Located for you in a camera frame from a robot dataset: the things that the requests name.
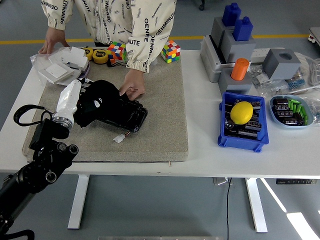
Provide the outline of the person's right hand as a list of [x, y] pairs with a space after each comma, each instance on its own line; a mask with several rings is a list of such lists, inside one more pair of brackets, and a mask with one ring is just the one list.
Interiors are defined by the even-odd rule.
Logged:
[[48, 27], [46, 37], [42, 48], [38, 51], [39, 54], [52, 54], [57, 43], [61, 43], [64, 47], [70, 45], [66, 41], [64, 30]]

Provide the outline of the person's left hand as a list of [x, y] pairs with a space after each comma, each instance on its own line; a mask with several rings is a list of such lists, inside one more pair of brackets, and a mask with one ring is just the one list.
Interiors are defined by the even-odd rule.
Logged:
[[133, 101], [145, 93], [144, 72], [130, 69], [125, 75], [124, 82], [119, 89], [119, 95], [126, 94]]

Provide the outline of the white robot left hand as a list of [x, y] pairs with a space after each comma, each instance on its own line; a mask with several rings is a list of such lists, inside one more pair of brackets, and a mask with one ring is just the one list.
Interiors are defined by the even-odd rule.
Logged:
[[54, 117], [71, 119], [77, 110], [81, 88], [83, 84], [91, 84], [89, 78], [75, 79], [60, 93]]

